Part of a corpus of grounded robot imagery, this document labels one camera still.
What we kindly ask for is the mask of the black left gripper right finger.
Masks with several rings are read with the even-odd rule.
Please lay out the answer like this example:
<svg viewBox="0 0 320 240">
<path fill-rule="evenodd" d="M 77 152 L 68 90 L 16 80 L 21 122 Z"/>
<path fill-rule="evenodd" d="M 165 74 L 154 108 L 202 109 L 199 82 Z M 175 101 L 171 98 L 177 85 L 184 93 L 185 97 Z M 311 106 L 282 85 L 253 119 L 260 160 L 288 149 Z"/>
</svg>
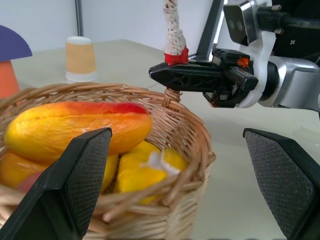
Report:
<svg viewBox="0 0 320 240">
<path fill-rule="evenodd" d="M 243 131 L 260 192 L 288 240 L 320 238 L 320 166 L 293 139 Z"/>
</svg>

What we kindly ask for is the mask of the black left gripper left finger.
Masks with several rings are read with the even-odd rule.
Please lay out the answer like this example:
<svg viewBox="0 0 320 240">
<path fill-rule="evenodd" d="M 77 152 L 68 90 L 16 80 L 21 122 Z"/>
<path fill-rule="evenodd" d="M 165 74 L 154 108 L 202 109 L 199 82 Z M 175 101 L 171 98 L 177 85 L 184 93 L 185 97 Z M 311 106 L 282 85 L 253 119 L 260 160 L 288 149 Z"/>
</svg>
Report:
<svg viewBox="0 0 320 240">
<path fill-rule="evenodd" d="M 111 137 L 110 128 L 101 128 L 72 139 L 26 193 L 0 238 L 83 239 L 100 195 Z"/>
</svg>

